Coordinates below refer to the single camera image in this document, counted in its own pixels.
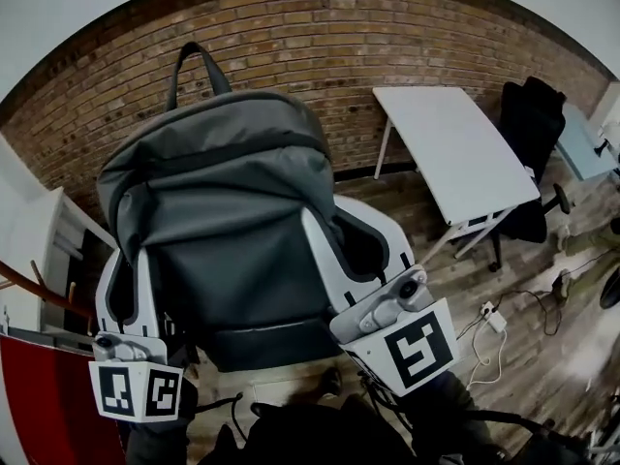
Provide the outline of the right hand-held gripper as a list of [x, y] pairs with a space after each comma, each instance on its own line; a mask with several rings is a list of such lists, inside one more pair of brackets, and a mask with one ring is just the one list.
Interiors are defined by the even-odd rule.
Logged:
[[459, 360], [450, 310], [426, 286], [400, 226], [369, 204], [335, 196], [328, 222], [304, 210], [302, 224], [340, 348], [371, 380], [403, 397]]

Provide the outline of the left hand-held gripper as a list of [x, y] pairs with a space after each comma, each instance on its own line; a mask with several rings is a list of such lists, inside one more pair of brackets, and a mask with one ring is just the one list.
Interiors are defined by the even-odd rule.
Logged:
[[[183, 370], [168, 365], [167, 346], [159, 339], [160, 319], [145, 248], [139, 250], [133, 268], [119, 249], [112, 252], [95, 301], [101, 332], [93, 342], [94, 359], [88, 367], [99, 414], [126, 422], [177, 419]], [[120, 334], [124, 326], [132, 335]]]

